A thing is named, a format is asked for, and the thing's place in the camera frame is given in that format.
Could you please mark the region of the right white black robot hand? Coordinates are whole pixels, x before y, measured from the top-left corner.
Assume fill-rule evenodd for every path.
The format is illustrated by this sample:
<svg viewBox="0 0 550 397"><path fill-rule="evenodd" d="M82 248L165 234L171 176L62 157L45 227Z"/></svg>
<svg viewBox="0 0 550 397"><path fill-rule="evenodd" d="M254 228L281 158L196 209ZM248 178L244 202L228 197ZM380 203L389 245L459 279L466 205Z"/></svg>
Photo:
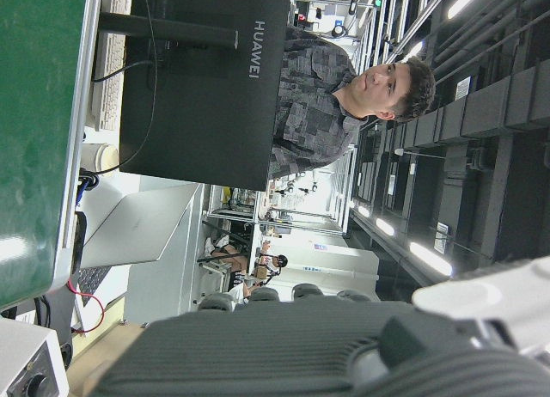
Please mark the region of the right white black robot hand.
<svg viewBox="0 0 550 397"><path fill-rule="evenodd" d="M546 396L549 260L494 264L410 302L299 289L152 323L95 396Z"/></svg>

